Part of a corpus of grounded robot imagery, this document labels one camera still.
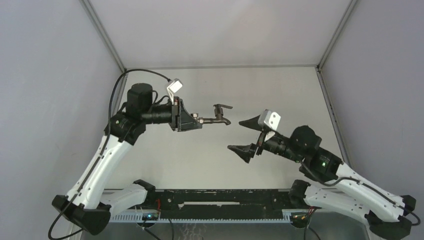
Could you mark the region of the metal elbow pipe fitting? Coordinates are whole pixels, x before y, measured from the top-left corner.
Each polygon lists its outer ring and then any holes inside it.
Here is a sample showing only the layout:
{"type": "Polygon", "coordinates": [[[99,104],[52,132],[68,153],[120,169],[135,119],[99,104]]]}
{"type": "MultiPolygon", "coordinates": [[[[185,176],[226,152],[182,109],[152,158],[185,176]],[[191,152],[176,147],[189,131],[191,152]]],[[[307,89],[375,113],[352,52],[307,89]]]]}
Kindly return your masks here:
{"type": "Polygon", "coordinates": [[[203,123],[204,123],[204,119],[202,117],[199,116],[198,113],[191,113],[190,114],[192,116],[192,118],[195,120],[195,126],[197,129],[202,129],[203,128],[203,123]]]}

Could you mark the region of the metal water faucet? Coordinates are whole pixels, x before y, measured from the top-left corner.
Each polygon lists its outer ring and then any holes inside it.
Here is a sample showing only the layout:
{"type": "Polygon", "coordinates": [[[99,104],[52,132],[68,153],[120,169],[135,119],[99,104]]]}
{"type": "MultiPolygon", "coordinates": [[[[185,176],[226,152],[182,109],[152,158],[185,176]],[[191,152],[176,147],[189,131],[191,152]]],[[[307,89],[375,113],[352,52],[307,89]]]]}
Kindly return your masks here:
{"type": "Polygon", "coordinates": [[[215,118],[202,118],[199,121],[202,124],[225,124],[226,126],[231,124],[231,121],[224,117],[224,109],[233,109],[233,106],[225,104],[214,104],[214,115],[215,118]]]}

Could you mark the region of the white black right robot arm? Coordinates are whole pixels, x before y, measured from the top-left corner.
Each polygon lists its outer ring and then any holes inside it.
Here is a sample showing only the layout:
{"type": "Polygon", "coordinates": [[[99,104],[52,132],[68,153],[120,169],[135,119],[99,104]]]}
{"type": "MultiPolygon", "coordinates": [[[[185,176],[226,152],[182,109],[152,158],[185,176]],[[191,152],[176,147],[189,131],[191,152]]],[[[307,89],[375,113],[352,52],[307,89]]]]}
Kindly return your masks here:
{"type": "Polygon", "coordinates": [[[245,128],[259,132],[255,143],[229,145],[228,149],[249,163],[266,151],[299,164],[305,180],[297,179],[289,190],[289,203],[295,208],[327,209],[364,224],[385,240],[401,240],[415,226],[416,199],[383,190],[356,173],[334,153],[321,147],[322,139],[307,125],[296,127],[290,136],[277,130],[280,115],[265,110],[261,115],[240,121],[245,128]]]}

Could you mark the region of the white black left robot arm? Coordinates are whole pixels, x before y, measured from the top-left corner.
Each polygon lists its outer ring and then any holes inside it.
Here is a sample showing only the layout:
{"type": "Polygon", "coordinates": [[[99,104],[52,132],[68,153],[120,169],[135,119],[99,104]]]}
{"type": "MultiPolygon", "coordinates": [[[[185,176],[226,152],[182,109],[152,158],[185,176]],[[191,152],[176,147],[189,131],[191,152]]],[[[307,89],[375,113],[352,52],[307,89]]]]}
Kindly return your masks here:
{"type": "Polygon", "coordinates": [[[83,231],[98,235],[112,216],[135,205],[145,209],[155,205],[154,186],[143,180],[136,180],[109,197],[103,192],[113,171],[147,125],[169,124],[175,132],[202,129],[202,124],[186,111],[183,100],[175,95],[182,86],[177,78],[167,84],[169,100],[165,104],[154,102],[150,84],[131,86],[126,102],[109,117],[100,146],[77,183],[65,195],[54,197],[52,205],[64,218],[83,231]]]}

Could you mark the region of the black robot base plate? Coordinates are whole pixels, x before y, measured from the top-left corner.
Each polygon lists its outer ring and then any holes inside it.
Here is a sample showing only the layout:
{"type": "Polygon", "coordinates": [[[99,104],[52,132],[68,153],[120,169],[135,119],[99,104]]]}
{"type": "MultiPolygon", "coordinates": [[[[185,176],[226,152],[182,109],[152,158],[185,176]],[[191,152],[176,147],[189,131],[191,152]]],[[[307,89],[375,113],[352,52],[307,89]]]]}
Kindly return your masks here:
{"type": "Polygon", "coordinates": [[[135,205],[165,217],[270,219],[310,207],[291,200],[287,189],[163,189],[135,205]]]}

